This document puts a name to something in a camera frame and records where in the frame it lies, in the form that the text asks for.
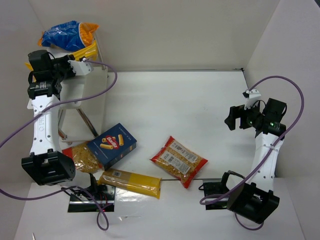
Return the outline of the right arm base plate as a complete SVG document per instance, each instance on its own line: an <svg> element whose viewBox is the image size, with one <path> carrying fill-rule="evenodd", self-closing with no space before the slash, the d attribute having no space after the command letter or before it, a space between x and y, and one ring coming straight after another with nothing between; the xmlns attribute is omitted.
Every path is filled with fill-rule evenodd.
<svg viewBox="0 0 320 240"><path fill-rule="evenodd" d="M198 188L203 192L205 200L201 201L205 209L208 210L225 210L227 209L227 203L229 197L222 198L221 200L215 202L214 204L204 204L215 201L221 195L227 193L229 188L225 183L220 181L203 181L202 185Z"/></svg>

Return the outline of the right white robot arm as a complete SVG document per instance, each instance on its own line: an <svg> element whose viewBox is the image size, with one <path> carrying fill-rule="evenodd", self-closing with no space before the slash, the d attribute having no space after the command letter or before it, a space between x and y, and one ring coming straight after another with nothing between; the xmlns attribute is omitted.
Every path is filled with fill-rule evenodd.
<svg viewBox="0 0 320 240"><path fill-rule="evenodd" d="M224 121L231 131L236 128L236 119L240 120L240 129L255 129L253 174L229 195L227 209L256 224L262 224L280 203L273 189L277 158L284 142L282 134L286 131L281 123L286 110L286 103L269 98L263 110L259 101L248 109L244 105L230 107Z"/></svg>

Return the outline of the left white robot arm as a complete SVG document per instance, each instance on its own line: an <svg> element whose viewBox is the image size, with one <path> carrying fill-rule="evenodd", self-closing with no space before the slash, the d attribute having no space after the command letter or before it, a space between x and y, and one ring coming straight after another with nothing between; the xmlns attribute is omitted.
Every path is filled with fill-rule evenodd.
<svg viewBox="0 0 320 240"><path fill-rule="evenodd" d="M59 143L59 103L62 81L85 76L93 67L85 59L76 61L72 54L56 58L47 50L28 54L32 66L28 81L28 96L33 107L33 142L30 154L22 158L21 166L39 186L77 186L96 188L91 173L77 171L74 161L63 154Z"/></svg>

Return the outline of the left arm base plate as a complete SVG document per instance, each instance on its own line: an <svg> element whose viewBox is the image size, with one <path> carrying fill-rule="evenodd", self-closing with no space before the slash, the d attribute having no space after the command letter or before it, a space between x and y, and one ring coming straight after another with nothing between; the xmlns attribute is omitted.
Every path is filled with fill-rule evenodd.
<svg viewBox="0 0 320 240"><path fill-rule="evenodd" d="M69 191L68 213L98 212L99 208L95 202L99 204L104 212L114 212L116 195L115 186L97 185L96 191L90 187L86 190L94 197L94 200L86 192L79 189Z"/></svg>

